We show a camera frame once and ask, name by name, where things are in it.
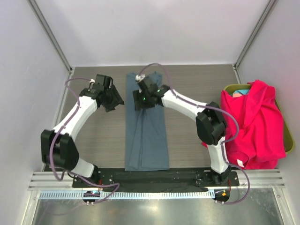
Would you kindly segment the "blue-grey t shirt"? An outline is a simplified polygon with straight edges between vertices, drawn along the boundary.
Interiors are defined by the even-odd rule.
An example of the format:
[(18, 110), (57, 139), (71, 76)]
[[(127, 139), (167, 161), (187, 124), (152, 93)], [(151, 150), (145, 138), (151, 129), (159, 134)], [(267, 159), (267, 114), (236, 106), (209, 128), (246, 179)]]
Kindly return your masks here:
[(126, 171), (161, 171), (169, 169), (169, 154), (164, 108), (135, 110), (133, 91), (139, 87), (136, 73), (126, 76)]

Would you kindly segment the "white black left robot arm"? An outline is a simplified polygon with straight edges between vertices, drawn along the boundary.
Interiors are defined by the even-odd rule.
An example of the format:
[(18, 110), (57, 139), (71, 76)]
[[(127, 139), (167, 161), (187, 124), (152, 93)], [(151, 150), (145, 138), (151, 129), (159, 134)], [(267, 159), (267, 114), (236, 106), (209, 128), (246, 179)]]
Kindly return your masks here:
[(58, 125), (41, 133), (42, 162), (49, 165), (58, 181), (62, 181), (64, 176), (58, 175), (56, 170), (62, 169), (64, 173), (99, 187), (98, 167), (80, 158), (75, 139), (85, 122), (98, 108), (103, 107), (106, 112), (110, 112), (118, 105), (123, 105), (124, 101), (110, 76), (97, 74), (95, 79), (88, 80), (88, 87), (80, 94), (76, 94), (70, 88), (70, 81), (72, 79), (68, 79), (65, 86), (75, 96), (76, 103)]

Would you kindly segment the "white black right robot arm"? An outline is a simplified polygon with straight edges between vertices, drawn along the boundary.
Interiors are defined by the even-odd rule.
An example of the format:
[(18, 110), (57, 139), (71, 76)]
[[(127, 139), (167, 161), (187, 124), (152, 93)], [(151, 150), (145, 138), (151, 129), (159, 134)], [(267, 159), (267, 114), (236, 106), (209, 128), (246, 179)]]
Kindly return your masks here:
[(139, 86), (139, 90), (133, 91), (135, 110), (160, 105), (191, 118), (199, 139), (209, 151), (212, 182), (216, 185), (226, 183), (231, 172), (225, 149), (227, 123), (218, 104), (192, 100), (167, 85), (157, 85), (148, 75), (137, 75), (135, 81)]

